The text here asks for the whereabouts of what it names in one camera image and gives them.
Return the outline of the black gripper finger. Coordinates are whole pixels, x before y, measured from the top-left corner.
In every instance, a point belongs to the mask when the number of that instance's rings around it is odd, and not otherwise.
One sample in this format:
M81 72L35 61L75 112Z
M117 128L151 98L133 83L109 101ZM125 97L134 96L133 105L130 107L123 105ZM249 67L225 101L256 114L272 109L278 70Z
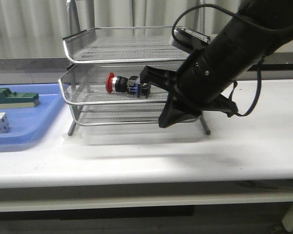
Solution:
M145 66L139 75L140 83L150 83L168 92L179 92L177 72Z

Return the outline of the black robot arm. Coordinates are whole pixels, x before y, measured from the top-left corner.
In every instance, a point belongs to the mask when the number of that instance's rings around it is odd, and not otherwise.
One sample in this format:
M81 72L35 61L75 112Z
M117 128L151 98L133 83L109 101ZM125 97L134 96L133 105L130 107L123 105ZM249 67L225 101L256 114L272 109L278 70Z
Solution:
M192 52L176 71L146 66L143 83L168 92L159 127L192 119L203 111L238 115L236 104L222 92L251 66L293 40L293 0L246 0L205 48L193 41Z

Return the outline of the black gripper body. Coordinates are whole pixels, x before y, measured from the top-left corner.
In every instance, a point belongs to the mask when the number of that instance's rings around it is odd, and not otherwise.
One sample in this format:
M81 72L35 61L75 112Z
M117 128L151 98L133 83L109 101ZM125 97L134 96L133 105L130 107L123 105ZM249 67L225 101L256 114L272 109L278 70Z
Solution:
M200 107L210 103L210 73L205 50L195 49L177 69L179 92L168 92L159 127L167 128L202 114Z

